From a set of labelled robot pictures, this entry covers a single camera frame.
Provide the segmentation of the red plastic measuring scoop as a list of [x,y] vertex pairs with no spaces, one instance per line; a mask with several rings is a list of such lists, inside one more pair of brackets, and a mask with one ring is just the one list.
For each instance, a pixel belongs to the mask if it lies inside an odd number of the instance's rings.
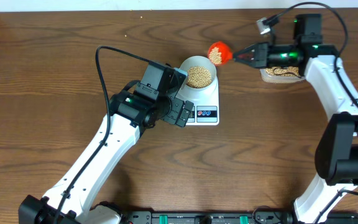
[[220,65],[224,65],[228,61],[233,59],[231,49],[224,42],[218,41],[218,42],[213,43],[208,49],[208,54],[209,54],[209,51],[211,49],[213,49],[214,47],[218,47],[219,51],[221,52],[221,57],[222,57],[223,62]]

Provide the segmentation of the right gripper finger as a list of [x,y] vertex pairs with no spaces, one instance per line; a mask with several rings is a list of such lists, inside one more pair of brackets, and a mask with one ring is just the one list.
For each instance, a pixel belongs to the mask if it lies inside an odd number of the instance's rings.
[[249,67],[254,66],[254,59],[252,57],[243,57],[240,55],[238,57],[233,57],[233,59],[235,62],[247,65]]
[[245,47],[244,49],[238,50],[232,54],[233,57],[252,57],[254,54],[254,45]]

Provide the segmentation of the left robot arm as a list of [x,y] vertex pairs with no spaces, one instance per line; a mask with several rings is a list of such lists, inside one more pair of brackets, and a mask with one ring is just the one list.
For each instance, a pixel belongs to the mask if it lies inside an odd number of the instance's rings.
[[158,120],[184,127],[194,104],[178,89],[159,91],[139,85],[111,97],[109,111],[69,171],[44,196],[28,195],[18,210],[19,223],[120,223],[122,215],[108,203],[93,202],[105,181],[146,129]]

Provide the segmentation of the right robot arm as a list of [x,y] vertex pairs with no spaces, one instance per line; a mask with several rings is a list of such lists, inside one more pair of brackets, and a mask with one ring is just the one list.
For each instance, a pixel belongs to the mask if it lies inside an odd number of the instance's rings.
[[321,14],[299,14],[294,42],[261,42],[233,53],[253,68],[296,67],[315,90],[328,125],[314,156],[316,175],[293,202],[294,223],[324,223],[346,194],[358,195],[358,92],[348,78],[340,51],[324,44]]

